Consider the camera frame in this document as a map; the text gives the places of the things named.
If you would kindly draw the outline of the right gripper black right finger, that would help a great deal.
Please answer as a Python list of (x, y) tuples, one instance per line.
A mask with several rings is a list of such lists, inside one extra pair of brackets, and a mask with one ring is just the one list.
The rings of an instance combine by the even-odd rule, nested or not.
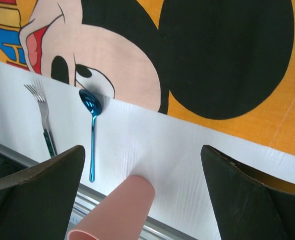
[(223, 240), (295, 240), (295, 184), (245, 165), (210, 145), (200, 153)]

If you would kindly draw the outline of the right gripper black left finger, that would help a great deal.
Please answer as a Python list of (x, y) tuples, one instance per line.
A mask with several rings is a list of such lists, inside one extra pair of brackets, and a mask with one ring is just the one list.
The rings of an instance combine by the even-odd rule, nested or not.
[(0, 178), (0, 240), (63, 240), (84, 162), (76, 145)]

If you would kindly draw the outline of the pink plastic cup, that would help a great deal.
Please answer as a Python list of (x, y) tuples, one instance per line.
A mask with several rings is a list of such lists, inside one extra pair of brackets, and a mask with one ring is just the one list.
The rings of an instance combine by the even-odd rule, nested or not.
[(68, 232), (68, 239), (137, 240), (154, 198), (151, 183), (131, 175)]

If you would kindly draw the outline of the orange cartoon mouse cloth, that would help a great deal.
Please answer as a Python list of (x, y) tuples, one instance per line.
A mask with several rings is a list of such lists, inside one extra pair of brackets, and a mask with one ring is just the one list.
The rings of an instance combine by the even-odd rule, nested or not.
[(295, 155), (295, 0), (0, 0), (0, 54)]

